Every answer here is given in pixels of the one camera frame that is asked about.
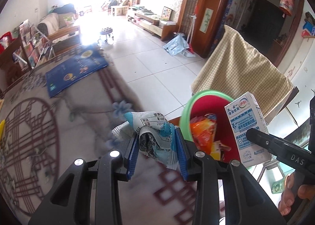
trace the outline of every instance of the sofa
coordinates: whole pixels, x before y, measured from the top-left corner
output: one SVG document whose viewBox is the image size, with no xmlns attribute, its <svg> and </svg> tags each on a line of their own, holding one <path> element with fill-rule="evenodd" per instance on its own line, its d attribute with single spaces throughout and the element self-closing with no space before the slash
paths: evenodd
<svg viewBox="0 0 315 225">
<path fill-rule="evenodd" d="M 71 25 L 69 19 L 75 18 L 73 12 L 65 14 L 50 13 L 42 19 L 37 28 L 53 43 L 56 55 L 81 45 L 79 25 Z"/>
</svg>

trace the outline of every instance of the human hand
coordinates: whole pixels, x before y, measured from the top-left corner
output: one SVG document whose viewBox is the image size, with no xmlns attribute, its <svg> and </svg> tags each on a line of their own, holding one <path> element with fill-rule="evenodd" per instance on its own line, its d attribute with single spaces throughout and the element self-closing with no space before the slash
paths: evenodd
<svg viewBox="0 0 315 225">
<path fill-rule="evenodd" d="M 294 195 L 292 187 L 294 185 L 294 173 L 287 178 L 287 186 L 281 194 L 281 200 L 278 204 L 278 210 L 282 216 L 287 215 L 291 211 L 291 206 L 294 203 Z M 297 196 L 300 199 L 312 200 L 315 196 L 315 185 L 302 185 L 297 191 Z"/>
</svg>

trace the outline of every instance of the red lantern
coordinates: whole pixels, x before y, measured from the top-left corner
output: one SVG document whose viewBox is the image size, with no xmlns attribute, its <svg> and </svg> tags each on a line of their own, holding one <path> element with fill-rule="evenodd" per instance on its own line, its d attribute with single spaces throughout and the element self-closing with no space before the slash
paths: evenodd
<svg viewBox="0 0 315 225">
<path fill-rule="evenodd" d="M 294 0 L 280 0 L 280 9 L 284 14 L 291 16 L 294 6 Z"/>
</svg>

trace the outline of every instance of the orange snack package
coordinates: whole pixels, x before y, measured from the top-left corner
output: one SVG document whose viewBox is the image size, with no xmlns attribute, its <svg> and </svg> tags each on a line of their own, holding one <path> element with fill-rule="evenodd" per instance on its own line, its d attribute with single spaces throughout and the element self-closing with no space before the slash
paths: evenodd
<svg viewBox="0 0 315 225">
<path fill-rule="evenodd" d="M 190 131 L 193 135 L 194 143 L 199 150 L 204 151 L 208 155 L 211 154 L 216 126 L 216 115 L 213 113 L 190 120 Z"/>
</svg>

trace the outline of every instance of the blue book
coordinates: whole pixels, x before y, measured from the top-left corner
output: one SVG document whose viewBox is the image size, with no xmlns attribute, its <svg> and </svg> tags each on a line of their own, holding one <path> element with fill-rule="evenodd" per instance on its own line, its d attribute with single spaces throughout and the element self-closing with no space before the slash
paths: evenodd
<svg viewBox="0 0 315 225">
<path fill-rule="evenodd" d="M 108 65 L 98 50 L 88 46 L 46 73 L 49 97 L 53 97 L 73 83 Z"/>
</svg>

